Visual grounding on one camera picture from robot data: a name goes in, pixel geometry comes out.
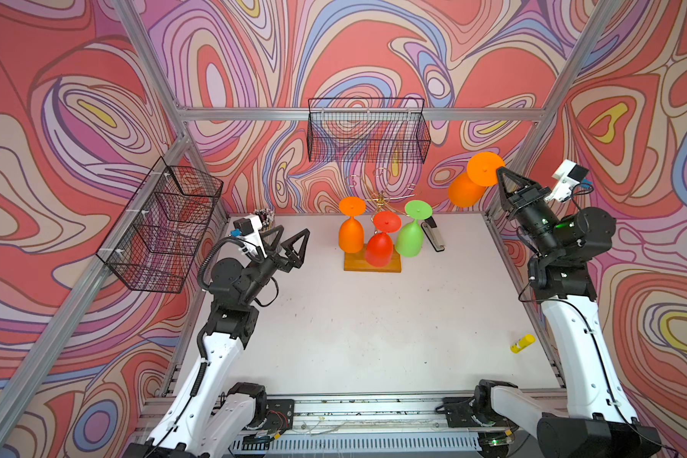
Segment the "red wine glass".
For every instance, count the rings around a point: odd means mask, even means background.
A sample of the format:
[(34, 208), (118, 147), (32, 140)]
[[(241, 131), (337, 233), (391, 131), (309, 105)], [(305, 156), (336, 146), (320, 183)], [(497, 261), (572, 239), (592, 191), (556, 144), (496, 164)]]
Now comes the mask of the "red wine glass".
[(364, 258), (373, 267), (387, 267), (391, 262), (394, 250), (390, 235), (400, 229), (401, 220), (391, 211), (381, 211), (374, 215), (372, 223), (375, 234), (366, 244)]

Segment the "green wine glass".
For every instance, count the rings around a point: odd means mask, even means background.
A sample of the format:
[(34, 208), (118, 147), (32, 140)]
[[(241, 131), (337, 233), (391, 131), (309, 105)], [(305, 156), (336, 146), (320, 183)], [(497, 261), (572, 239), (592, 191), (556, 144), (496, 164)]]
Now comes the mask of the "green wine glass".
[(405, 214), (411, 218), (411, 222), (399, 231), (395, 244), (395, 250), (404, 258), (414, 258), (419, 255), (425, 233), (421, 222), (432, 216), (432, 207), (423, 200), (410, 200), (406, 203)]

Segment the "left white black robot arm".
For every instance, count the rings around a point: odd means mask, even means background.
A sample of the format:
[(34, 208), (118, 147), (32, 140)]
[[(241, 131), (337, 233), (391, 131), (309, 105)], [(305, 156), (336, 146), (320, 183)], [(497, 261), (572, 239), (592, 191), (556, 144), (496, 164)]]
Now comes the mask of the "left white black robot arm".
[(255, 215), (237, 219), (232, 232), (214, 244), (198, 270), (197, 282), (211, 294), (210, 313), (198, 331), (198, 356), (173, 404), (126, 457), (221, 457), (243, 435), (249, 444), (271, 444), (293, 425), (294, 403), (277, 406), (263, 385), (224, 385), (246, 350), (261, 309), (258, 296), (276, 284), (276, 274), (300, 269), (310, 232), (287, 240), (284, 227), (267, 231)]

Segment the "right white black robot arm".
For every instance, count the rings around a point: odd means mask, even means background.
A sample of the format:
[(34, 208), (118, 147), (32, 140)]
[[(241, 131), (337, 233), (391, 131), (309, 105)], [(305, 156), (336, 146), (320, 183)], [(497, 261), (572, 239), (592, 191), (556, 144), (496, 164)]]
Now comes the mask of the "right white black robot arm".
[(507, 382), (481, 380), (471, 417), (508, 420), (538, 442), (545, 457), (652, 457), (662, 449), (622, 387), (599, 324), (597, 290), (588, 263), (612, 247), (616, 219), (597, 207), (558, 218), (555, 193), (508, 168), (496, 169), (500, 202), (534, 255), (527, 288), (553, 333), (567, 389), (560, 415)]

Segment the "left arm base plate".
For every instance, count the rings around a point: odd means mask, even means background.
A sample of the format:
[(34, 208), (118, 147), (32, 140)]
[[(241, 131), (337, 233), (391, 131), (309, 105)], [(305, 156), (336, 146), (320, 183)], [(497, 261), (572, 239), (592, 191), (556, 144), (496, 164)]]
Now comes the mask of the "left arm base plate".
[(261, 411), (263, 417), (254, 418), (246, 431), (262, 431), (267, 435), (283, 434), (294, 425), (295, 401), (293, 399), (268, 400)]

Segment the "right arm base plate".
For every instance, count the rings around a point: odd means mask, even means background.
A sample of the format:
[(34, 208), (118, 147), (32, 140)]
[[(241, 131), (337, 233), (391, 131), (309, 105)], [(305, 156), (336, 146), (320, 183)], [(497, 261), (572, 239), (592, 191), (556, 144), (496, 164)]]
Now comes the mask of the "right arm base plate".
[(518, 431), (519, 426), (506, 417), (495, 414), (486, 414), (476, 409), (474, 397), (446, 397), (442, 404), (435, 408), (437, 414), (446, 417), (448, 427), (457, 429), (461, 427), (482, 427), (482, 429), (494, 429), (503, 427), (511, 431)]

